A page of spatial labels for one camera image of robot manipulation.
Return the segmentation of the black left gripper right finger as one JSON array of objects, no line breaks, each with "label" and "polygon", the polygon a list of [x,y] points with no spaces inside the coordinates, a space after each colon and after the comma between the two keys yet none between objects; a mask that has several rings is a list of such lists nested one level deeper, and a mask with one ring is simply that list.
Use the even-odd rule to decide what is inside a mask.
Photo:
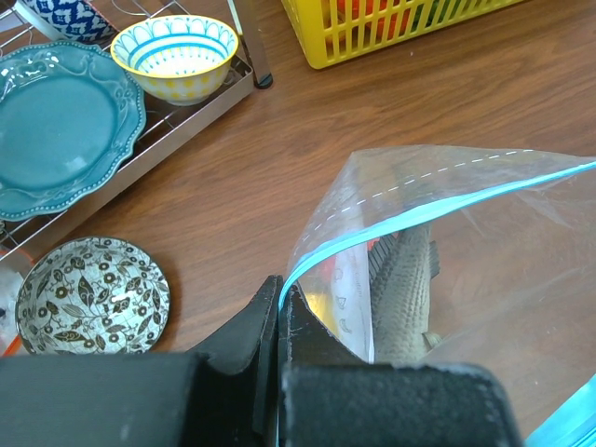
[{"label": "black left gripper right finger", "polygon": [[457,362],[369,364],[314,316],[297,285],[280,301],[281,446],[521,446],[507,392]]}]

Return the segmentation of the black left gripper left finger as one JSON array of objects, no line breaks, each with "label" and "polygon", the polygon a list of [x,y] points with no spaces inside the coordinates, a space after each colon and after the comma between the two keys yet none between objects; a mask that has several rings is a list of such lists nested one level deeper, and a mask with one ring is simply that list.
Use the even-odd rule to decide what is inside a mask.
[{"label": "black left gripper left finger", "polygon": [[265,445],[282,283],[185,352],[2,359],[2,444]]}]

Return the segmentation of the grey fish toy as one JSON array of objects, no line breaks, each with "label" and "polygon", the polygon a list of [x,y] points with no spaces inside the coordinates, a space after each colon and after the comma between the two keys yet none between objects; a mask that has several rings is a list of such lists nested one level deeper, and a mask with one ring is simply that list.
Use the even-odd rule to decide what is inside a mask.
[{"label": "grey fish toy", "polygon": [[430,284],[440,272],[431,227],[421,223],[387,234],[369,249],[376,363],[414,363],[441,343],[441,336],[428,327]]}]

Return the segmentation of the clear zip bag blue seal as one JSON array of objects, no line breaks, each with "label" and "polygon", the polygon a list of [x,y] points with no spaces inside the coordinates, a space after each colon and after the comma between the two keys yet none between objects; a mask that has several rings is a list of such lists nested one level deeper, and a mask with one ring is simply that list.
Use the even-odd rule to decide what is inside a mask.
[{"label": "clear zip bag blue seal", "polygon": [[595,160],[418,145],[353,153],[291,257],[289,284],[331,289],[339,340],[374,359],[369,265],[378,238],[431,223],[440,272],[422,359],[501,378],[534,446],[595,442]]}]

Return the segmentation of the yellow bell pepper toy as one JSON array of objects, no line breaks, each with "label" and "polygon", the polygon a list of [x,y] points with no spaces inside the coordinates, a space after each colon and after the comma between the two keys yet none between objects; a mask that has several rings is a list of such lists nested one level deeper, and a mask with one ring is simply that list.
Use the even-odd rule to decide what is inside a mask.
[{"label": "yellow bell pepper toy", "polygon": [[333,315],[331,289],[327,285],[305,292],[305,299],[310,311],[330,331],[336,331],[337,325]]}]

